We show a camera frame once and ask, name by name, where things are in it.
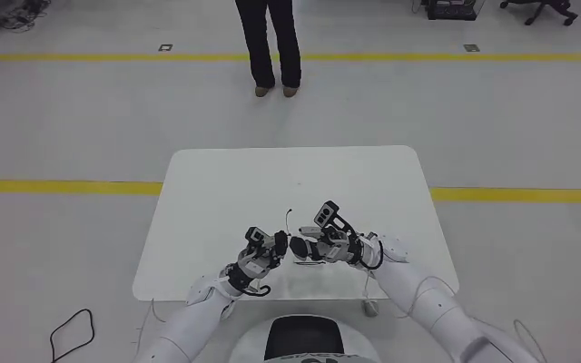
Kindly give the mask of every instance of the yellow floor line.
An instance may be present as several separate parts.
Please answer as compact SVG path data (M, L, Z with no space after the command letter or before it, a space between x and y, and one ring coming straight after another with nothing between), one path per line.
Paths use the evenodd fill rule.
M572 54L303 54L321 62L581 62ZM0 54L0 62L245 62L247 54Z
M9 181L0 193L159 195L155 181ZM581 203L579 189L430 188L434 201Z

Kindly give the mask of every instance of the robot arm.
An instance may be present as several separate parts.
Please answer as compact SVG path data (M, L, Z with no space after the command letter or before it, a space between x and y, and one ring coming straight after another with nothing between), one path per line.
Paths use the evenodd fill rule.
M293 237L290 248L297 258L346 261L366 270L391 300L421 325L447 351L454 362L535 362L508 335L470 318L449 294L445 285L407 260L408 253L397 240L367 238L358 234L327 201L314 221L317 227L302 227L300 233L316 242Z
M221 319L230 315L233 304L243 294L265 296L250 284L262 279L281 264L288 244L283 231L271 237L256 227L246 233L247 247L236 263L214 276L202 276L190 288L186 306L176 311L164 330L141 355L140 363L191 363L204 348Z

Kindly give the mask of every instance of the person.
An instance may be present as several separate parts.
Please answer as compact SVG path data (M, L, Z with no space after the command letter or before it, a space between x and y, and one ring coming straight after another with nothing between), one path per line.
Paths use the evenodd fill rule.
M274 87L274 73L266 37L266 8L281 55L281 80L286 97L294 96L300 87L300 51L292 16L292 0L236 0L246 45L251 56L251 72L257 97L264 97Z

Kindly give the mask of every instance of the chair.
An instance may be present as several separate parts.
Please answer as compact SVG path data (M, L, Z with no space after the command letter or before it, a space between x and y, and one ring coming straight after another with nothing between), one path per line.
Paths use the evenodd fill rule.
M533 24L535 22L535 19L537 19L538 16L541 14L541 11L543 11L545 5L551 6L553 9L555 9L556 12L558 12L562 16L566 16L563 25L570 26L577 18L577 14L571 13L570 11L567 10L571 6L569 0L505 0L502 3L500 3L500 8L504 9L505 7L508 6L508 4L534 4L534 3L541 4L538 6L533 17L529 17L525 21L525 25Z

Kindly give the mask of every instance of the white table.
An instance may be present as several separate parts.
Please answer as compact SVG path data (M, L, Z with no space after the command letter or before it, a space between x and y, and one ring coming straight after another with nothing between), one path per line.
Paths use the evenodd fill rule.
M410 260L454 290L458 277L418 156L407 146L184 150L165 176L133 282L139 300L185 300L202 274L236 261L244 233L314 225L327 200L361 232L399 237ZM362 299L366 275L345 263L305 267L289 250L261 299ZM375 281L369 296L385 299Z

